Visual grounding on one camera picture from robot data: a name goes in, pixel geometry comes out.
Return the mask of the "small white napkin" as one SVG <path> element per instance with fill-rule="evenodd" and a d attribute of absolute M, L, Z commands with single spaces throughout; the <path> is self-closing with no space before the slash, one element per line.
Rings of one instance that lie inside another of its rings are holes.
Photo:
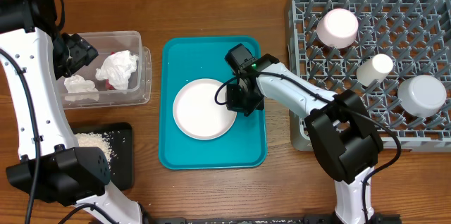
<path fill-rule="evenodd" d="M 83 99 L 99 100 L 98 89 L 91 80 L 85 80 L 80 75 L 74 75 L 64 80 L 64 86 L 68 91 L 66 101 L 80 101 Z"/>

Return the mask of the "large white napkin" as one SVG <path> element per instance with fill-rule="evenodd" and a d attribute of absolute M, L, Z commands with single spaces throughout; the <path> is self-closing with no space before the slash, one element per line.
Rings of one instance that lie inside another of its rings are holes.
<path fill-rule="evenodd" d="M 117 90 L 126 90 L 131 74 L 137 70 L 138 56 L 129 50 L 119 51 L 108 56 L 100 68 L 96 69 L 97 80 L 108 80 Z"/>

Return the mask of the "white dinner plate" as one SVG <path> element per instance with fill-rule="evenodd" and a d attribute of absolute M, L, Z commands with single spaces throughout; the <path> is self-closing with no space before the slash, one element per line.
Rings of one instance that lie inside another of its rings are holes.
<path fill-rule="evenodd" d="M 224 135 L 233 126 L 237 113 L 223 103 L 226 91 L 218 80 L 202 78 L 187 83 L 173 102 L 173 118 L 187 136 L 212 140 Z"/>

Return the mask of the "pink shallow bowl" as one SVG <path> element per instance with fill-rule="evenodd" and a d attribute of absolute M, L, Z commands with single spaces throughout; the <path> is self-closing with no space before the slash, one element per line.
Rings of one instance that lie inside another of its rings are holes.
<path fill-rule="evenodd" d="M 343 49 L 356 40 L 358 28 L 357 17 L 351 11 L 337 8 L 320 19 L 316 33 L 326 46 Z"/>

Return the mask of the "white cup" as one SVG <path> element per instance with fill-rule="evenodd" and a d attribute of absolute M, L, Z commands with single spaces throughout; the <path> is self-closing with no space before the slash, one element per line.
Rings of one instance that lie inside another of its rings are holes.
<path fill-rule="evenodd" d="M 358 67 L 357 80 L 368 87 L 374 80 L 382 82 L 393 69 L 393 60 L 386 54 L 377 54 Z"/>

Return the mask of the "grey bowl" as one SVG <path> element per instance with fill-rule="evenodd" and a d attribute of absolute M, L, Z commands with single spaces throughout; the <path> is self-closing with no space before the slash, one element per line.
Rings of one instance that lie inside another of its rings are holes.
<path fill-rule="evenodd" d="M 405 80 L 398 88 L 401 107 L 412 116 L 428 118 L 444 105 L 447 92 L 443 83 L 430 75 Z"/>

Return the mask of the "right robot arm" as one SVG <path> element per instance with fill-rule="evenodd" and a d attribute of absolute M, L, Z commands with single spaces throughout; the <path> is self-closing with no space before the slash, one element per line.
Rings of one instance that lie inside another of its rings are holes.
<path fill-rule="evenodd" d="M 223 105 L 249 116 L 264 108 L 264 99 L 272 99 L 301 118 L 316 160 L 335 182 L 333 222 L 370 222 L 371 175 L 383 143 L 360 97 L 352 90 L 337 94 L 317 87 L 270 54 L 254 57 L 243 44 L 225 61 L 234 77 L 222 85 Z"/>

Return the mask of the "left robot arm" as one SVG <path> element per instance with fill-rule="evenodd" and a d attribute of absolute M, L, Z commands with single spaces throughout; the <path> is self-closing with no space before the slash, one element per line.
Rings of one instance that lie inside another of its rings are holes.
<path fill-rule="evenodd" d="M 58 0 L 1 0 L 1 64 L 18 124 L 19 163 L 6 169 L 9 183 L 30 201 L 57 202 L 85 210 L 103 223 L 150 223 L 141 204 L 110 179 L 97 147 L 81 147 L 57 89 L 97 57 L 80 35 L 63 32 Z"/>

